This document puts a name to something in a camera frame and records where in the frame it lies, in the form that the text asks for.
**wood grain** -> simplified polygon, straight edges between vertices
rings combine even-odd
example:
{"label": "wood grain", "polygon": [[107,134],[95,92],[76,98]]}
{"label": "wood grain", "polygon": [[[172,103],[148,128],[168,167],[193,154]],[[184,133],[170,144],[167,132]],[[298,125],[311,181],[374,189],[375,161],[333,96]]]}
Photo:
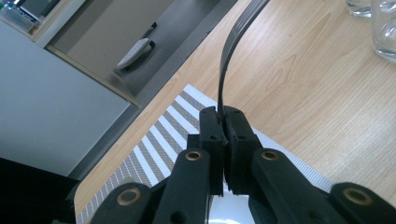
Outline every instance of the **wood grain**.
{"label": "wood grain", "polygon": [[[235,4],[87,176],[77,214],[188,83],[216,100],[221,49],[248,3]],[[396,206],[396,64],[375,55],[370,21],[345,2],[270,2],[235,51],[224,104],[331,181]]]}

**metal screw hole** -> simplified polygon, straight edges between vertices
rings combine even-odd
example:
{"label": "metal screw hole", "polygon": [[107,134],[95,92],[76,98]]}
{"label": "metal screw hole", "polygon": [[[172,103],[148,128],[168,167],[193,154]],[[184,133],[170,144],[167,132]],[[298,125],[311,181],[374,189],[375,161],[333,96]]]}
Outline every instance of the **metal screw hole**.
{"label": "metal screw hole", "polygon": [[275,152],[272,151],[264,151],[262,153],[262,157],[268,161],[277,161],[279,159],[279,157],[277,156],[277,154]]}
{"label": "metal screw hole", "polygon": [[343,190],[344,196],[353,203],[360,205],[370,205],[373,199],[361,189],[347,188]]}
{"label": "metal screw hole", "polygon": [[191,152],[186,154],[186,158],[189,161],[198,161],[198,160],[200,160],[202,158],[202,155],[198,151],[191,151]]}

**drinking glass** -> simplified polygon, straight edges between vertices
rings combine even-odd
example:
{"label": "drinking glass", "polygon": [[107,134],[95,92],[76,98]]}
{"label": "drinking glass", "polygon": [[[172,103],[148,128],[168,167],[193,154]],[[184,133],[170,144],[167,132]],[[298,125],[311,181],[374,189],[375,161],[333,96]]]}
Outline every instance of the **drinking glass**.
{"label": "drinking glass", "polygon": [[396,63],[396,0],[372,0],[374,49]]}

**gray stripe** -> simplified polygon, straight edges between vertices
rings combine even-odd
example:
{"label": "gray stripe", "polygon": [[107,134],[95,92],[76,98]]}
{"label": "gray stripe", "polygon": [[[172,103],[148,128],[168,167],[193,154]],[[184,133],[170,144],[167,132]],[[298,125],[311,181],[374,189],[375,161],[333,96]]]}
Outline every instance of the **gray stripe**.
{"label": "gray stripe", "polygon": [[163,116],[168,120],[168,122],[175,128],[175,130],[187,141],[187,134],[189,134],[183,126],[181,126],[177,120],[175,120],[168,111],[165,110]]}
{"label": "gray stripe", "polygon": [[165,141],[171,146],[171,148],[176,152],[176,154],[180,153],[183,148],[177,143],[175,138],[171,136],[171,134],[166,131],[166,129],[163,127],[163,125],[160,122],[155,122],[154,126],[157,128],[158,132],[163,136]]}
{"label": "gray stripe", "polygon": [[129,159],[126,160],[126,165],[129,168],[128,169],[129,172],[131,172],[132,178],[136,182],[140,182],[140,183],[145,184],[151,188],[152,186],[151,186],[151,183],[149,182],[149,178],[146,175],[146,173],[144,172],[142,166],[140,165],[139,160],[137,159],[137,157],[133,151],[129,155],[129,158],[130,158],[130,160]]}
{"label": "gray stripe", "polygon": [[143,157],[145,157],[149,168],[151,168],[152,172],[155,174],[157,179],[159,181],[162,181],[165,179],[165,176],[163,176],[163,173],[161,172],[160,168],[158,167],[157,163],[155,163],[154,159],[149,155],[149,151],[147,150],[146,146],[143,144],[143,142],[139,142],[137,144],[140,148],[140,151],[142,151]]}
{"label": "gray stripe", "polygon": [[185,101],[189,102],[189,104],[192,105],[198,111],[201,111],[202,109],[204,109],[206,107],[184,91],[182,91],[180,93],[180,97],[182,97]]}
{"label": "gray stripe", "polygon": [[196,119],[189,111],[183,108],[178,102],[174,101],[172,107],[192,126],[194,126],[199,131],[199,120]]}
{"label": "gray stripe", "polygon": [[171,158],[169,157],[169,155],[165,152],[163,147],[157,141],[157,139],[155,138],[154,134],[152,134],[152,132],[148,132],[146,134],[146,137],[148,138],[150,143],[153,145],[155,150],[158,152],[158,154],[160,155],[161,159],[163,159],[163,162],[166,164],[168,169],[171,171],[173,169],[174,164],[173,164]]}

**cabinet door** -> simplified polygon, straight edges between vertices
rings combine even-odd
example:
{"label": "cabinet door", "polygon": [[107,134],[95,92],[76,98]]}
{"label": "cabinet door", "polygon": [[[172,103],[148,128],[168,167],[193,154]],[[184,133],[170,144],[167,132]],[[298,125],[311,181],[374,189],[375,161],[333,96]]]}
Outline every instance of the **cabinet door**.
{"label": "cabinet door", "polygon": [[114,87],[115,66],[172,0],[89,0],[49,43],[86,73]]}

